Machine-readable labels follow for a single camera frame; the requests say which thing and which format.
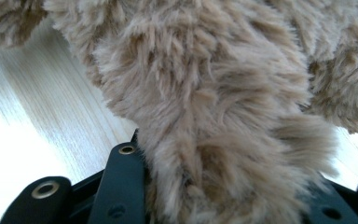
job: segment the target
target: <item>fluffy fur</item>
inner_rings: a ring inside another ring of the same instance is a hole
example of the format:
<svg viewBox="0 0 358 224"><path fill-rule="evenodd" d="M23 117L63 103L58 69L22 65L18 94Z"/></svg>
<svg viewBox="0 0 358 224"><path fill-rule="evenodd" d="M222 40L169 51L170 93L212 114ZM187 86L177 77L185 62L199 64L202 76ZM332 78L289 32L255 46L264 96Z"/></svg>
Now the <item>fluffy fur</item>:
<svg viewBox="0 0 358 224"><path fill-rule="evenodd" d="M0 45L49 14L107 106L140 127L152 221L300 223L334 152L311 114L358 132L358 1L41 4L0 1Z"/></svg>

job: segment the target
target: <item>plush tail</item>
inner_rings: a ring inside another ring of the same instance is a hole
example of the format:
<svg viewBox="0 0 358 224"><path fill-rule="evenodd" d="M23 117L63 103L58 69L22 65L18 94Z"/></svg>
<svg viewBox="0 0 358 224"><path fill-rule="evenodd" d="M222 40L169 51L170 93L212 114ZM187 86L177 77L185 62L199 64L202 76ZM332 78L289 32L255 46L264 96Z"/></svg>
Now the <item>plush tail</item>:
<svg viewBox="0 0 358 224"><path fill-rule="evenodd" d="M0 0L0 47L24 43L46 17L42 0Z"/></svg>

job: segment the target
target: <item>teddy bear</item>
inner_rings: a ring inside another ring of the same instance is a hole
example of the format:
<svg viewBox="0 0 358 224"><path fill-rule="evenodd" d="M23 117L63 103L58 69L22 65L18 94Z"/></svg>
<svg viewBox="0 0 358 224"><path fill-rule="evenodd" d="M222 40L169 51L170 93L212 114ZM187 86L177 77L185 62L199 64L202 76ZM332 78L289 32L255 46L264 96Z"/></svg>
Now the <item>teddy bear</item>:
<svg viewBox="0 0 358 224"><path fill-rule="evenodd" d="M358 133L358 0L0 0L0 47L46 17L138 125L152 223L301 223Z"/></svg>

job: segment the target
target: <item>light wood surface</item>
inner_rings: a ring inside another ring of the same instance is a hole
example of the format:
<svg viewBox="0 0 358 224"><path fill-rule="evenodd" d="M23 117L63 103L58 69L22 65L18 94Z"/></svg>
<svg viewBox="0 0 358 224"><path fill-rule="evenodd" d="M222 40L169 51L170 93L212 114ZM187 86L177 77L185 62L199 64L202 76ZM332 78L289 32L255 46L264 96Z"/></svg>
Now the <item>light wood surface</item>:
<svg viewBox="0 0 358 224"><path fill-rule="evenodd" d="M0 217L28 184L78 181L105 166L136 126L114 117L62 36L44 21L25 46L0 49ZM337 129L339 184L358 184L358 134Z"/></svg>

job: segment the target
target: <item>beige fur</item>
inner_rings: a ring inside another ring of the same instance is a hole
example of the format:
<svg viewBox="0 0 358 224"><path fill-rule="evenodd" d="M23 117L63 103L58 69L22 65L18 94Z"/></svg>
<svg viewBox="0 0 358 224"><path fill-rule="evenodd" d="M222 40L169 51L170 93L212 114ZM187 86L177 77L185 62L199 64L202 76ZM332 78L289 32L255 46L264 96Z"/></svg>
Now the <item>beige fur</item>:
<svg viewBox="0 0 358 224"><path fill-rule="evenodd" d="M0 45L49 14L140 127L152 221L300 223L334 153L331 126L304 111L358 132L358 1L43 4L0 1Z"/></svg>

